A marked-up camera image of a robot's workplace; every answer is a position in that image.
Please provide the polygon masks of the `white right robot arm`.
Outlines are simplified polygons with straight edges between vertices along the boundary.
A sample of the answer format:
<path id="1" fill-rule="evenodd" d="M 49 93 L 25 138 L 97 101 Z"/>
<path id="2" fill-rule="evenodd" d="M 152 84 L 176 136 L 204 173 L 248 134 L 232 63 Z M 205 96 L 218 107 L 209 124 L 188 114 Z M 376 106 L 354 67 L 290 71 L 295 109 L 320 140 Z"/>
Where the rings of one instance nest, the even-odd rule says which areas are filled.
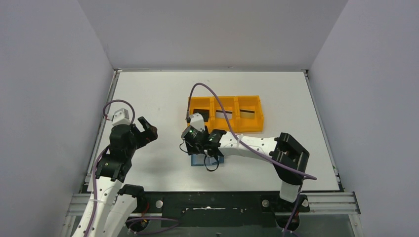
<path id="1" fill-rule="evenodd" d="M 257 138 L 220 129 L 209 133 L 190 125 L 182 132 L 181 139 L 190 155 L 202 154 L 215 159 L 240 156 L 273 164 L 282 182 L 279 197 L 287 202 L 295 202 L 303 181 L 311 178 L 305 172 L 310 153 L 288 133 Z"/>

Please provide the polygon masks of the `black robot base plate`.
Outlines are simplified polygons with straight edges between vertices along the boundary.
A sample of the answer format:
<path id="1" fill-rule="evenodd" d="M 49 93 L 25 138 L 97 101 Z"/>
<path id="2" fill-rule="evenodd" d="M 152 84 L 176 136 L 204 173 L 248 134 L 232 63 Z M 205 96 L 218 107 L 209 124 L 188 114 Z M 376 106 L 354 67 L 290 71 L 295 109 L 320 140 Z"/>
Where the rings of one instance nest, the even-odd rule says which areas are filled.
<path id="1" fill-rule="evenodd" d="M 287 227 L 294 231 L 299 214 L 310 212 L 308 197 L 280 199 L 278 191 L 146 192 L 129 214 L 163 217 L 161 227 Z"/>

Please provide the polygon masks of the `blue leather card holder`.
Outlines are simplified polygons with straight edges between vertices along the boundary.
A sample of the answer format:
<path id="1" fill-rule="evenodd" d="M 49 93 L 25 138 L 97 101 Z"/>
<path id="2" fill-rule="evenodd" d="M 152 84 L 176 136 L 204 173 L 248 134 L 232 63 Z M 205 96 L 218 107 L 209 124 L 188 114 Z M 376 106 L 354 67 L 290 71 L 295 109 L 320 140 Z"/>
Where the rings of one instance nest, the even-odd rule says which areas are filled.
<path id="1" fill-rule="evenodd" d="M 191 166 L 217 166 L 214 157 L 205 158 L 204 154 L 193 154 L 190 156 Z"/>

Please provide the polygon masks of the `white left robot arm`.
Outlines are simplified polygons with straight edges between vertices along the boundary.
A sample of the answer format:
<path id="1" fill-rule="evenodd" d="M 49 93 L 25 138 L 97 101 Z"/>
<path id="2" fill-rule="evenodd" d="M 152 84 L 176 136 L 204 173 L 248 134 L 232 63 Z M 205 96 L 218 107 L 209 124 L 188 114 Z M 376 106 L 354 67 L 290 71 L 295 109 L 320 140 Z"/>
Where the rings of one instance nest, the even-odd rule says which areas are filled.
<path id="1" fill-rule="evenodd" d="M 147 207 L 143 187 L 124 183 L 136 150 L 158 138 L 155 126 L 144 117 L 138 121 L 143 131 L 134 123 L 112 127 L 110 143 L 95 161 L 93 190 L 73 236 L 116 237 L 136 208 Z"/>

